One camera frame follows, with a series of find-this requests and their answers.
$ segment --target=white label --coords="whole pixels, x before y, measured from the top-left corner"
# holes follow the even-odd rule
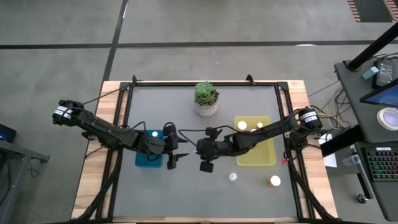
[[[312,111],[312,112],[309,112],[309,113],[306,113],[306,114],[301,115],[300,119],[301,119],[301,120],[304,120],[305,118],[307,118],[307,117],[309,117],[309,116],[316,116],[316,115],[317,115],[316,112],[315,112],[315,111]]]
[[[312,117],[306,118],[306,119],[304,120],[304,122],[308,123],[308,122],[313,121],[313,120],[316,120],[316,119],[318,119],[316,116],[312,116]]]
[[[65,111],[67,108],[64,106],[57,106],[57,110]]]
[[[376,148],[377,151],[391,151],[390,147],[377,147]]]
[[[61,115],[61,116],[64,116],[65,118],[70,119],[70,115],[68,113],[64,113],[63,111],[55,110],[54,113],[58,114],[58,115]]]

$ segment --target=computer monitor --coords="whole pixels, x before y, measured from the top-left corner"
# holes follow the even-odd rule
[[[360,102],[398,108],[398,79],[364,95]]]
[[[7,141],[11,143],[16,134],[17,131],[0,124],[0,141]]]

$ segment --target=white plant pot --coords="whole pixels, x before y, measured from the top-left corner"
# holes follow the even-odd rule
[[[217,111],[218,108],[218,99],[216,103],[211,106],[200,106],[196,101],[194,102],[195,105],[193,107],[200,116],[204,117],[211,116]]]

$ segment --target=succulent plant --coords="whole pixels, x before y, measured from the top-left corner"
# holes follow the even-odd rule
[[[219,94],[208,81],[197,83],[195,86],[195,102],[200,106],[212,106]]]

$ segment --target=wooden tabletop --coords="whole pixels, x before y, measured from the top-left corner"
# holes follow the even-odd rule
[[[120,83],[124,81],[109,81],[104,82],[101,95],[105,95],[113,90],[117,90]],[[139,81],[142,83],[150,82],[177,82],[177,81]],[[178,82],[201,82],[201,81],[178,81]],[[220,80],[219,82],[248,82],[242,80]],[[303,80],[256,80],[256,82],[287,82],[289,84],[290,98],[292,100],[293,109],[304,108],[309,106],[307,92]],[[108,96],[99,99],[98,109],[96,115],[106,121],[112,123],[118,98],[118,91],[109,94]],[[285,115],[288,115],[287,107],[282,95],[282,103],[284,104]],[[126,96],[122,100],[122,110],[119,124],[123,122],[124,109],[126,105]],[[318,145],[316,140],[308,140],[311,144]],[[98,141],[91,141],[88,145],[87,153],[99,148]],[[96,153],[90,155],[83,164],[83,170],[80,177],[80,183],[73,206],[72,217],[79,217],[90,205],[99,192],[101,187],[102,176],[104,172],[104,165],[106,160],[107,149],[101,149]],[[318,148],[307,147],[303,152],[304,164],[307,172],[308,183],[311,191],[314,193],[319,202],[325,209],[334,217],[337,217],[337,211],[333,195],[331,193],[329,179],[326,173],[326,168],[323,163],[322,153]],[[109,196],[111,188],[107,192],[104,200],[103,217],[106,217],[109,205]],[[307,204],[304,193],[299,190],[300,201],[302,204],[304,217],[308,217]],[[198,217],[114,217],[114,222],[294,222],[296,217],[284,218],[198,218]]]

